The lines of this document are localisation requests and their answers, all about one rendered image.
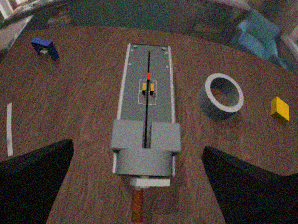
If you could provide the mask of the small yellow block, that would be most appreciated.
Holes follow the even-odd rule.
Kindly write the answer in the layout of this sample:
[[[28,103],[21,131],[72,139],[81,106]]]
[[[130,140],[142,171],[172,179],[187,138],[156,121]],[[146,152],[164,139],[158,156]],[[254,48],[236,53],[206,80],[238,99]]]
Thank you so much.
[[[270,116],[274,117],[279,123],[286,124],[289,121],[289,105],[283,103],[278,96],[271,100],[271,113]]]

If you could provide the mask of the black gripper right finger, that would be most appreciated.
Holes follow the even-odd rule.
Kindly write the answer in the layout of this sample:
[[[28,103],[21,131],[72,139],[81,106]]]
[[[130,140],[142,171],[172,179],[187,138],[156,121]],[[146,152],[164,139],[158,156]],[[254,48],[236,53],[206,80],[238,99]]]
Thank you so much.
[[[202,164],[226,224],[281,224],[298,200],[298,173],[279,176],[214,147]]]

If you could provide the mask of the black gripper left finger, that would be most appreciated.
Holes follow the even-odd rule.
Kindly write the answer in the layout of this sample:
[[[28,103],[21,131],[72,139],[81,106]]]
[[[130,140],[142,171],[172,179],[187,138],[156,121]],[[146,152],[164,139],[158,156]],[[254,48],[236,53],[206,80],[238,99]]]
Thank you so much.
[[[73,152],[65,139],[0,161],[0,224],[45,224]]]

